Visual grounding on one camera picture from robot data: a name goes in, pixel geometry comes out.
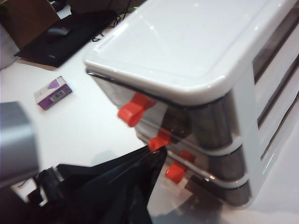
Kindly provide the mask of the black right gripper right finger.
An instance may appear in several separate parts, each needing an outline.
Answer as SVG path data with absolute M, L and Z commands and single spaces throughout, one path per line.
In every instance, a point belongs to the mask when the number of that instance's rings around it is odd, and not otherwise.
M 125 172 L 116 170 L 88 181 L 76 195 L 78 224 L 150 224 L 147 205 L 166 160 L 166 150 Z

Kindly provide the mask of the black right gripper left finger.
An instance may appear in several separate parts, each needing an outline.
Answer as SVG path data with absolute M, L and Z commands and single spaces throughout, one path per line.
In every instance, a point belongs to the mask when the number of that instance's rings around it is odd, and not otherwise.
M 59 199 L 66 199 L 72 192 L 88 181 L 101 175 L 107 175 L 110 171 L 125 172 L 130 167 L 142 162 L 144 158 L 149 158 L 150 154 L 152 154 L 152 151 L 148 146 L 144 146 L 131 153 L 92 167 L 59 164 L 57 170 L 63 177 L 63 180 L 57 185 Z

